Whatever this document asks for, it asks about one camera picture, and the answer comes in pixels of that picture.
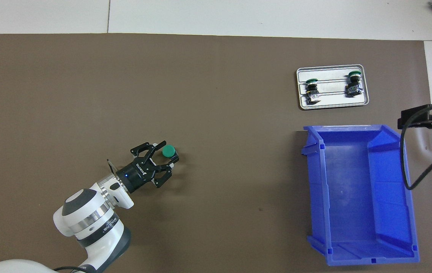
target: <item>green lid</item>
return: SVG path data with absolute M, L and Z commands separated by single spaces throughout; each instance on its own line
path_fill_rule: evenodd
M 351 71 L 351 72 L 349 72 L 349 76 L 352 76 L 352 75 L 355 75 L 355 74 L 360 75 L 361 71 Z
M 164 157 L 173 157 L 176 154 L 176 149 L 172 145 L 167 145 L 162 149 Z

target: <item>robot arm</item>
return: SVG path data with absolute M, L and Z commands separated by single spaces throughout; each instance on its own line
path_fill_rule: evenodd
M 88 253 L 80 268 L 101 273 L 129 247 L 131 233 L 113 209 L 117 206 L 131 208 L 133 201 L 128 193 L 150 181 L 159 188 L 172 176 L 172 168 L 179 157 L 171 145 L 163 151 L 164 156 L 170 158 L 169 163 L 157 165 L 152 160 L 153 154 L 165 145 L 165 141 L 152 145 L 147 142 L 131 149 L 134 159 L 121 170 L 108 161 L 112 175 L 79 190 L 54 213 L 53 221 L 60 233 L 74 235 Z M 155 178 L 157 173 L 164 174 Z

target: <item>brown table surface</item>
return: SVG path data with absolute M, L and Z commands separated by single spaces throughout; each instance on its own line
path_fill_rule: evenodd
M 302 111 L 299 67 L 361 64 L 370 103 Z M 432 173 L 413 191 L 422 261 L 328 267 L 311 233 L 303 126 L 387 124 L 429 102 L 421 41 L 143 34 L 0 35 L 0 261 L 86 258 L 55 228 L 65 198 L 167 140 L 181 160 L 145 185 L 106 272 L 432 272 Z M 410 130 L 416 177 L 431 130 Z

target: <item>thick black cable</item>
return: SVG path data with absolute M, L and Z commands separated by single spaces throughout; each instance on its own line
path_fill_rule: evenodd
M 404 152 L 404 148 L 405 148 L 405 132 L 406 130 L 409 128 L 409 126 L 413 123 L 413 121 L 415 121 L 415 119 L 417 117 L 419 117 L 422 114 L 427 113 L 428 111 L 432 110 L 432 105 L 429 107 L 426 107 L 424 109 L 421 109 L 417 112 L 415 112 L 415 114 L 413 114 L 412 116 L 410 116 L 410 118 L 405 122 L 405 124 L 403 125 L 403 129 L 401 130 L 401 138 L 400 138 L 400 161 L 401 161 L 401 173 L 403 175 L 403 182 L 405 184 L 405 187 L 407 190 L 413 190 L 414 188 L 417 187 L 417 185 L 423 180 L 423 178 L 432 170 L 432 164 L 420 175 L 420 177 L 412 184 L 410 185 L 408 182 L 408 176 L 406 174 L 406 170 L 405 170 L 405 152 Z
M 80 268 L 80 267 L 77 267 L 77 266 L 61 266 L 61 267 L 58 267 L 58 268 L 54 268 L 53 270 L 54 271 L 59 271 L 59 270 L 65 270 L 65 269 L 82 271 L 84 273 L 94 273 L 94 272 L 91 272 L 91 271 L 89 271 L 87 269 Z

